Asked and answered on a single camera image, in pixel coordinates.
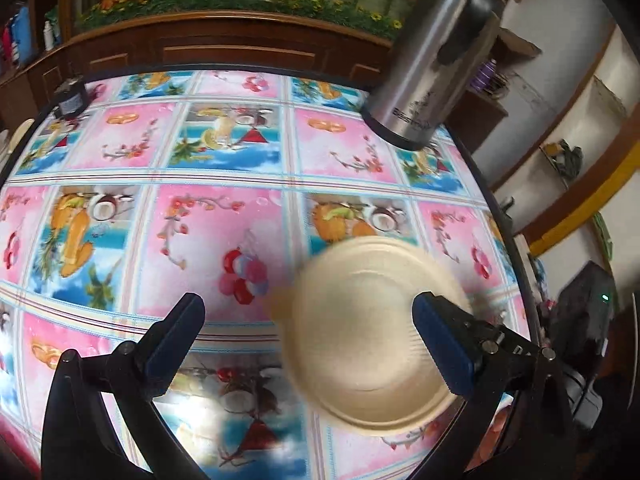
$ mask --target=pink tablecloth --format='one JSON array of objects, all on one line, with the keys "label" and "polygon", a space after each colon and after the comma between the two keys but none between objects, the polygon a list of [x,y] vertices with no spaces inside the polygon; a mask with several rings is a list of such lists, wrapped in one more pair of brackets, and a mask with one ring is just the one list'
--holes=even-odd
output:
[{"label": "pink tablecloth", "polygon": [[78,120],[43,122],[0,194],[0,416],[23,452],[39,456],[60,351],[137,340],[191,291],[207,322],[157,406],[212,478],[406,476],[453,409],[392,438],[331,427],[292,390],[264,309],[271,287],[348,237],[420,245],[478,316],[528,334],[495,223],[444,129],[403,152],[364,125],[362,92],[267,73],[90,89]]}]

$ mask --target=paper plate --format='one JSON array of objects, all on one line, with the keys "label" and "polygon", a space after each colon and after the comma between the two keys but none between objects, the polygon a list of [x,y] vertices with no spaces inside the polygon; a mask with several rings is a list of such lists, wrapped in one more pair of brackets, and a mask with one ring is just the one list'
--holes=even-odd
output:
[{"label": "paper plate", "polygon": [[471,312],[462,288],[422,249],[383,237],[341,242],[272,301],[284,365],[316,410],[363,434],[415,429],[453,402],[412,321],[420,292]]}]

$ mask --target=green object on shelf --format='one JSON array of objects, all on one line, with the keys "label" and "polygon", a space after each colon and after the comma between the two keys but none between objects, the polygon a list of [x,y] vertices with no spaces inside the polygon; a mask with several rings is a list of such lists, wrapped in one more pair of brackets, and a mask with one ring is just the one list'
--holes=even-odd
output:
[{"label": "green object on shelf", "polygon": [[603,253],[607,257],[607,261],[610,262],[613,259],[613,240],[611,240],[611,235],[600,212],[593,215],[593,224],[598,232]]}]

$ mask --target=white bottle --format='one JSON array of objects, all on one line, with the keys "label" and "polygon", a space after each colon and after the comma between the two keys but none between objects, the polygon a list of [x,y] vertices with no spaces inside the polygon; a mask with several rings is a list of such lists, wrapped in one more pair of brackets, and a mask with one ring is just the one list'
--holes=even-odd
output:
[{"label": "white bottle", "polygon": [[18,44],[15,41],[11,42],[11,61],[14,62],[14,66],[18,66],[20,63],[20,51],[18,51]]},{"label": "white bottle", "polygon": [[48,52],[53,49],[53,27],[51,27],[51,23],[47,20],[44,24],[44,48]]}]

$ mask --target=blue gripper pad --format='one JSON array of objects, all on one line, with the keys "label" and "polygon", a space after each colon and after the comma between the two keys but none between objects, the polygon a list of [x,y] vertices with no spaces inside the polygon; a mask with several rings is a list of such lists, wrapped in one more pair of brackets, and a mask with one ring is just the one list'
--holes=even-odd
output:
[{"label": "blue gripper pad", "polygon": [[445,298],[434,296],[430,292],[416,296],[412,306],[414,325],[449,390],[456,395],[469,396],[474,387],[478,354],[470,348],[472,341],[470,336],[463,333],[465,328],[462,322],[460,330],[456,330],[454,323],[459,320],[460,312],[472,318]]}]

